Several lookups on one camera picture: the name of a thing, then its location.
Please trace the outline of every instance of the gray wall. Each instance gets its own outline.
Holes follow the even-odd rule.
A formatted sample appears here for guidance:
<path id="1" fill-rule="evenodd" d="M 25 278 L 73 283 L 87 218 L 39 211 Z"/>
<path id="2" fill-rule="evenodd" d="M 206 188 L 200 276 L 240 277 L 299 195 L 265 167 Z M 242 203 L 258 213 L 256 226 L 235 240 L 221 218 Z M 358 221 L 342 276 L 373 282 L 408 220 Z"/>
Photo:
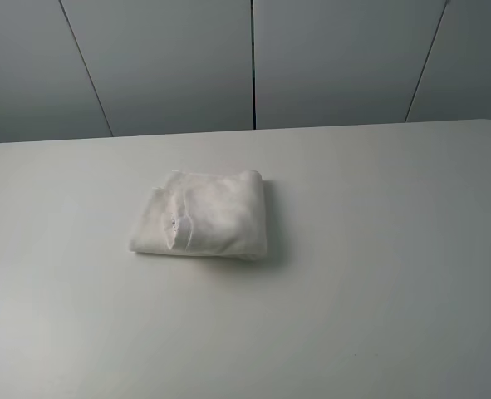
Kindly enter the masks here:
<path id="1" fill-rule="evenodd" d="M 0 0 L 0 142 L 108 135 L 58 2 Z"/>
<path id="2" fill-rule="evenodd" d="M 255 0 L 257 126 L 403 122 L 444 0 Z"/>
<path id="3" fill-rule="evenodd" d="M 491 0 L 447 6 L 408 121 L 491 120 Z"/>
<path id="4" fill-rule="evenodd" d="M 253 128 L 250 0 L 64 0 L 114 135 Z"/>

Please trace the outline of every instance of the cloth fold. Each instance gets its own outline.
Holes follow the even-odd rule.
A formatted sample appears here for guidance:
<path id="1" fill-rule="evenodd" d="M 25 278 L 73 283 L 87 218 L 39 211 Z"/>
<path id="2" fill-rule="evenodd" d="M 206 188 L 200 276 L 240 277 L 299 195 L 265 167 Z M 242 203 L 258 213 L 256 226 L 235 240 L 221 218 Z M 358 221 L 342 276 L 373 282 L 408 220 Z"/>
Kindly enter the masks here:
<path id="1" fill-rule="evenodd" d="M 260 259 L 267 252 L 262 176 L 173 171 L 154 189 L 130 240 L 152 254 Z"/>

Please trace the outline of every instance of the folded white towel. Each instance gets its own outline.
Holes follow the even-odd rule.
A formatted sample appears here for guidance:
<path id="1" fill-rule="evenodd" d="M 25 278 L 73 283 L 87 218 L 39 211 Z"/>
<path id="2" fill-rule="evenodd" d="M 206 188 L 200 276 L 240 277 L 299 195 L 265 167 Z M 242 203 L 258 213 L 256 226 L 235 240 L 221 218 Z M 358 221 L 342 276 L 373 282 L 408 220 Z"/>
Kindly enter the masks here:
<path id="1" fill-rule="evenodd" d="M 130 240 L 152 254 L 260 259 L 267 252 L 262 176 L 174 171 L 154 189 Z"/>

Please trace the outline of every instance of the panel seam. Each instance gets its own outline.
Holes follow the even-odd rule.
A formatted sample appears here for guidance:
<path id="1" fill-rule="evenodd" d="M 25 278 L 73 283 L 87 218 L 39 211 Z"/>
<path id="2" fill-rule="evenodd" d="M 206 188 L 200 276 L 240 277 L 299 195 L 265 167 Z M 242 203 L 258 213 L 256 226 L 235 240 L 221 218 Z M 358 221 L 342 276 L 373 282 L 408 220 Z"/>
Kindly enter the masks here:
<path id="1" fill-rule="evenodd" d="M 251 0 L 251 51 L 253 67 L 253 129 L 256 130 L 256 66 L 254 60 L 254 0 Z"/>
<path id="2" fill-rule="evenodd" d="M 430 59 L 431 50 L 434 47 L 435 38 L 437 38 L 437 33 L 439 32 L 441 22 L 443 21 L 444 12 L 446 11 L 446 8 L 448 7 L 448 5 L 449 5 L 449 0 L 444 0 L 443 11 L 441 12 L 441 15 L 439 17 L 439 21 L 437 22 L 437 27 L 435 28 L 434 36 L 431 39 L 430 48 L 428 48 L 428 53 L 426 54 L 425 62 L 422 65 L 422 70 L 420 71 L 419 80 L 417 81 L 417 85 L 415 86 L 415 89 L 413 90 L 413 96 L 411 97 L 411 102 L 410 102 L 410 106 L 408 107 L 408 111 L 405 114 L 404 123 L 406 123 L 408 121 L 408 118 L 410 117 L 411 107 L 413 106 L 413 103 L 415 102 L 415 97 L 417 96 L 417 91 L 419 90 L 420 82 L 422 81 L 422 76 L 425 73 L 426 65 L 428 64 L 428 60 Z"/>
<path id="3" fill-rule="evenodd" d="M 81 47 L 79 46 L 79 42 L 77 41 L 76 34 L 73 32 L 73 28 L 71 27 L 70 19 L 68 18 L 68 14 L 66 13 L 66 9 L 64 8 L 64 4 L 62 4 L 62 0 L 58 0 L 58 1 L 59 1 L 59 5 L 61 6 L 62 14 L 64 14 L 64 18 L 66 19 L 66 23 L 68 24 L 68 27 L 70 28 L 71 36 L 73 37 L 73 40 L 76 43 L 76 47 L 77 47 L 77 51 L 79 52 L 79 56 L 81 57 L 83 65 L 85 66 L 86 74 L 88 75 L 88 79 L 90 79 L 90 84 L 92 85 L 92 90 L 94 91 L 94 94 L 96 95 L 97 103 L 99 104 L 99 107 L 101 109 L 101 113 L 103 114 L 103 117 L 105 118 L 105 123 L 109 129 L 110 137 L 114 137 L 114 134 L 112 133 L 112 128 L 110 127 L 109 120 L 106 117 L 105 108 L 103 108 L 103 104 L 101 103 L 101 99 L 99 98 L 99 95 L 97 94 L 96 85 L 94 84 L 94 80 L 92 79 L 92 76 L 90 74 L 90 70 L 88 69 L 88 66 L 86 65 L 85 58 L 82 55 Z"/>

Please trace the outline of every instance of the white table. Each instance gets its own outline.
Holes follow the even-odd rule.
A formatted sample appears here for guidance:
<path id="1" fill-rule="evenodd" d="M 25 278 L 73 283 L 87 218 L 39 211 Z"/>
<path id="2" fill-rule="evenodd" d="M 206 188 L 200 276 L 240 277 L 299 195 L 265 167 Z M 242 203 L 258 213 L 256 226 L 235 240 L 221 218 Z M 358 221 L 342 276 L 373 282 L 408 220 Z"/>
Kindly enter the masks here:
<path id="1" fill-rule="evenodd" d="M 260 264 L 135 255 L 167 171 L 260 170 Z M 0 145 L 0 399 L 491 397 L 491 122 Z"/>

